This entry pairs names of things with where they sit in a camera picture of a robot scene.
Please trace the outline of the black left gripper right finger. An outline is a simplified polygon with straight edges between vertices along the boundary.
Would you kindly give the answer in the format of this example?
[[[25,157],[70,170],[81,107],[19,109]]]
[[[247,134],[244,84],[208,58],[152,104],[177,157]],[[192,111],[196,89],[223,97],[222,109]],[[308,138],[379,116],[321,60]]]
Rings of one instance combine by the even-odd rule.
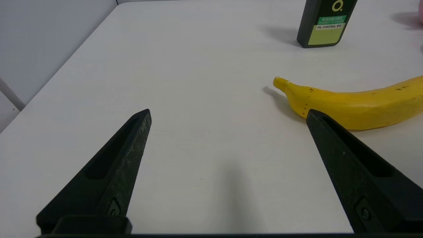
[[[333,118],[306,124],[355,234],[421,234],[423,190]]]

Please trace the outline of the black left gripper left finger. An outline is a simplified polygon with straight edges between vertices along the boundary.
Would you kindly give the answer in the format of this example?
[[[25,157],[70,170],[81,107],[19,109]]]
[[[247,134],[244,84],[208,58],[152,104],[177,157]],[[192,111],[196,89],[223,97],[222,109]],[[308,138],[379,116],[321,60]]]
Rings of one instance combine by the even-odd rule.
[[[129,208],[152,124],[133,116],[36,216],[41,234],[130,234]]]

